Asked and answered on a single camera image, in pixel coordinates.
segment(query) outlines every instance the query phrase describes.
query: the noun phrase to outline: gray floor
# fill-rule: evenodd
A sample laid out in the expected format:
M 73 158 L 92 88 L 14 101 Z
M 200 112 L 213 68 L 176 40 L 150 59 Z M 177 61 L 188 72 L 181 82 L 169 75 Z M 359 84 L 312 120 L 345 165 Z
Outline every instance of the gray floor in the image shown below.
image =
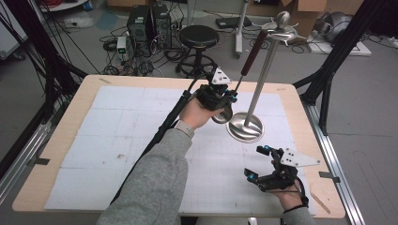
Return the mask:
M 99 42 L 100 37 L 110 35 L 110 31 L 126 23 L 123 13 L 111 14 L 104 6 L 90 11 L 96 25 L 88 29 L 71 32 L 74 41 L 82 51 L 102 70 L 106 66 L 106 52 Z M 216 16 L 193 20 L 197 24 L 207 24 L 216 28 Z M 105 19 L 115 19 L 113 23 L 103 23 Z M 266 19 L 253 18 L 254 23 L 264 23 Z M 78 50 L 66 41 L 69 56 L 74 65 L 89 73 L 96 74 Z M 244 39 L 244 53 L 236 59 L 233 34 L 220 33 L 220 43 L 207 50 L 224 72 L 234 80 L 251 49 L 249 40 Z M 371 57 L 349 56 L 338 70 L 331 91 L 328 131 L 332 144 L 344 169 L 345 176 L 354 193 L 366 224 L 396 224 L 398 221 L 397 175 L 398 154 L 398 52 L 364 41 L 372 52 Z M 255 82 L 261 71 L 267 51 L 262 50 L 254 62 L 250 74 L 244 81 Z M 267 82 L 294 83 L 316 72 L 327 58 L 324 54 L 292 52 L 292 47 L 280 45 Z M 154 66 L 161 65 L 161 60 Z M 159 68 L 165 77 L 182 77 L 175 73 L 175 64 L 167 63 Z M 148 76 L 160 77 L 158 71 Z M 0 64 L 0 158 L 16 141 L 24 127 L 44 101 L 43 91 L 29 60 L 6 61 Z M 95 224 L 99 214 L 65 213 L 17 213 L 11 205 L 21 188 L 27 168 L 15 188 L 0 205 L 0 223 L 23 224 Z M 346 218 L 317 219 L 317 224 L 349 224 Z M 260 219 L 260 224 L 278 224 L 277 219 Z

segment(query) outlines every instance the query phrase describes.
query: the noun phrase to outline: stool seat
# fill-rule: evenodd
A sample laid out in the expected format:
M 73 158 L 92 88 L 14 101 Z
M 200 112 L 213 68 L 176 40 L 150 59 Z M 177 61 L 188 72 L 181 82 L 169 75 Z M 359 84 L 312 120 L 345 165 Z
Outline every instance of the stool seat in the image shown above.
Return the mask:
M 203 25 L 190 25 L 179 33 L 179 40 L 189 48 L 211 48 L 219 42 L 215 30 Z
M 208 26 L 190 25 L 179 32 L 179 41 L 189 50 L 177 64 L 177 73 L 182 71 L 189 78 L 215 71 L 217 64 L 210 57 L 203 55 L 206 49 L 219 42 L 219 34 L 215 30 Z M 192 49 L 195 50 L 195 54 L 190 54 Z

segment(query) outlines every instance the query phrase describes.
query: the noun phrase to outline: person's left hand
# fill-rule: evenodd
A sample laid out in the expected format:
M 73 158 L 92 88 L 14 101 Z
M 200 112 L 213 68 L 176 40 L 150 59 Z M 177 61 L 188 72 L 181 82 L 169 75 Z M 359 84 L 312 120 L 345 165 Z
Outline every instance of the person's left hand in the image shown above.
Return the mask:
M 203 126 L 211 116 L 220 114 L 223 109 L 216 111 L 210 111 L 202 106 L 199 100 L 195 97 L 193 98 L 179 115 L 179 119 L 184 121 L 193 129 L 197 129 Z

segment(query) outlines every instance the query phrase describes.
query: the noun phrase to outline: table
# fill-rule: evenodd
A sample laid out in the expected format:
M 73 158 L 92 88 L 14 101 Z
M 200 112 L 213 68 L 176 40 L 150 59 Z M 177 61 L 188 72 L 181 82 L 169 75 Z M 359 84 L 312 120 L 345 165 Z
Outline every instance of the table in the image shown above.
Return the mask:
M 13 209 L 19 212 L 46 212 L 44 205 L 53 188 L 59 166 L 70 149 L 77 130 L 90 109 L 98 90 L 103 85 L 185 89 L 190 83 L 191 80 L 188 79 L 87 76 L 40 156 L 41 158 L 48 158 L 49 164 L 36 165 L 33 168 L 14 201 Z M 200 83 L 206 83 L 206 81 L 199 81 L 193 87 L 193 90 L 197 89 Z M 255 86 L 255 82 L 243 82 L 239 91 L 252 92 Z M 310 191 L 307 190 L 307 192 L 311 193 L 315 201 L 317 212 L 315 217 L 344 217 L 344 208 L 333 181 L 319 176 L 319 172 L 328 173 L 329 169 L 323 159 L 296 89 L 291 84 L 266 83 L 263 92 L 280 95 L 297 149 L 307 156 L 321 160 L 321 164 L 318 166 L 304 168 L 310 186 Z

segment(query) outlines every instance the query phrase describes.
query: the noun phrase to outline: gray sweatshirt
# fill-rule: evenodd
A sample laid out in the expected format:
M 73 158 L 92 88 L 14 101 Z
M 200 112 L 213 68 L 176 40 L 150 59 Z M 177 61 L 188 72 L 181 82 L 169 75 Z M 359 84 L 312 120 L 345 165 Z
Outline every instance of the gray sweatshirt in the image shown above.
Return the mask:
M 185 154 L 191 139 L 169 129 L 160 143 L 140 159 L 118 199 L 99 217 L 98 225 L 179 224 L 178 210 L 188 176 Z M 288 225 L 314 224 L 307 208 L 283 214 Z

